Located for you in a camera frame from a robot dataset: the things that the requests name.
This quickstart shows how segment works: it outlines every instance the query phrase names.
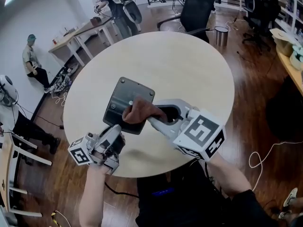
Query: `black pants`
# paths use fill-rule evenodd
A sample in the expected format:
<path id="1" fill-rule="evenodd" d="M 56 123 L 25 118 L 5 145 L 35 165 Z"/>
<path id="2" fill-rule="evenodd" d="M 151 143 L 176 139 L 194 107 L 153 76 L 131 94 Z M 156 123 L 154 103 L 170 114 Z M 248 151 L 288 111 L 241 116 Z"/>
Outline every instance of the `black pants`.
<path id="1" fill-rule="evenodd" d="M 16 125 L 13 132 L 24 138 L 31 138 L 34 140 L 41 140 L 43 145 L 50 145 L 54 143 L 54 137 L 46 133 L 38 125 L 31 122 L 22 113 L 19 112 Z"/>
<path id="2" fill-rule="evenodd" d="M 39 67 L 37 67 L 35 70 L 37 71 L 37 75 L 34 75 L 31 72 L 27 76 L 30 78 L 36 78 L 36 80 L 44 86 L 44 89 L 49 88 L 50 86 L 49 86 L 46 70 L 39 68 Z"/>
<path id="3" fill-rule="evenodd" d="M 170 183 L 165 174 L 138 178 L 137 188 L 140 212 L 136 222 L 140 227 L 199 226 L 201 213 L 210 219 L 216 215 L 212 226 L 221 221 L 223 197 L 214 190 L 199 162 L 171 171 Z"/>

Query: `round table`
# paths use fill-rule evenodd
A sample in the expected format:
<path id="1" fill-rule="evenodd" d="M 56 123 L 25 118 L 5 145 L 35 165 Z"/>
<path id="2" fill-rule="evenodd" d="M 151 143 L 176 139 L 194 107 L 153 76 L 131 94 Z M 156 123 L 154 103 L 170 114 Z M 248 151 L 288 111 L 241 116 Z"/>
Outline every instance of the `round table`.
<path id="1" fill-rule="evenodd" d="M 154 103 L 180 98 L 208 110 L 223 124 L 232 110 L 232 73 L 215 48 L 183 33 L 145 33 L 106 48 L 77 76 L 63 115 L 69 143 L 87 132 L 100 133 L 107 126 L 102 119 L 122 76 L 152 88 L 156 92 Z M 119 155 L 120 166 L 115 176 L 158 175 L 192 159 L 169 145 L 149 122 L 140 135 L 124 135 L 126 146 Z"/>

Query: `brown cloth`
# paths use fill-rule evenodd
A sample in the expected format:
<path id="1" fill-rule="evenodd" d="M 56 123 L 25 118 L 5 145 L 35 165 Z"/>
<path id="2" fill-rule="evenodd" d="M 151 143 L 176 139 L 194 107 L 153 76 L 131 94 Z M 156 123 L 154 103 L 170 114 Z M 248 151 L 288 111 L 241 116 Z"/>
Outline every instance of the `brown cloth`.
<path id="1" fill-rule="evenodd" d="M 135 124 L 143 122 L 150 116 L 156 116 L 160 121 L 167 122 L 167 116 L 161 109 L 138 96 L 133 105 L 124 110 L 122 119 L 126 123 Z"/>

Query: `person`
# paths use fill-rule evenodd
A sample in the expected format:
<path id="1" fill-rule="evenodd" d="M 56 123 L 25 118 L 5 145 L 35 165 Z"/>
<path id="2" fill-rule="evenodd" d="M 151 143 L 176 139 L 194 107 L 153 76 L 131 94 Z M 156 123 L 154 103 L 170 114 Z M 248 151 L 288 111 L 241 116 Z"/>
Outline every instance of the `person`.
<path id="1" fill-rule="evenodd" d="M 47 72 L 42 68 L 33 49 L 35 41 L 36 37 L 34 35 L 28 36 L 27 45 L 22 53 L 23 65 L 27 76 L 35 78 L 44 86 L 44 93 L 49 93 L 51 91 L 51 87 L 48 82 Z"/>
<path id="2" fill-rule="evenodd" d="M 303 197 L 297 198 L 298 188 L 294 188 L 285 199 L 283 208 L 286 211 L 279 214 L 279 218 L 287 222 L 289 227 L 303 226 L 303 212 L 293 213 L 291 209 L 303 208 Z"/>
<path id="3" fill-rule="evenodd" d="M 139 33 L 135 23 L 133 23 L 123 10 L 123 4 L 117 4 L 112 0 L 101 0 L 98 9 L 102 9 L 108 4 L 115 24 L 119 28 L 123 39 L 137 35 Z"/>
<path id="4" fill-rule="evenodd" d="M 17 105 L 5 106 L 0 104 L 0 134 L 4 132 L 13 132 L 19 136 L 42 141 L 43 145 L 50 146 L 50 153 L 55 154 L 60 144 L 60 139 L 46 133 L 34 122 L 31 122 L 20 111 Z"/>
<path id="5" fill-rule="evenodd" d="M 138 178 L 139 227 L 246 226 L 278 227 L 256 200 L 244 174 L 217 152 L 207 162 L 225 199 L 196 160 L 165 174 Z M 79 205 L 82 227 L 101 226 L 106 166 L 90 165 Z"/>

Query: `trash can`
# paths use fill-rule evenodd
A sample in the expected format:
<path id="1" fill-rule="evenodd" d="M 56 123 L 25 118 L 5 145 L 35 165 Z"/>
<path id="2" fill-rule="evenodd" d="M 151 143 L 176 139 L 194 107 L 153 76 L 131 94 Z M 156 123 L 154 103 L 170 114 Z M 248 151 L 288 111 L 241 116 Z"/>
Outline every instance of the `trash can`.
<path id="1" fill-rule="evenodd" d="M 214 27 L 214 44 L 217 46 L 226 46 L 228 39 L 228 28 L 222 26 Z"/>

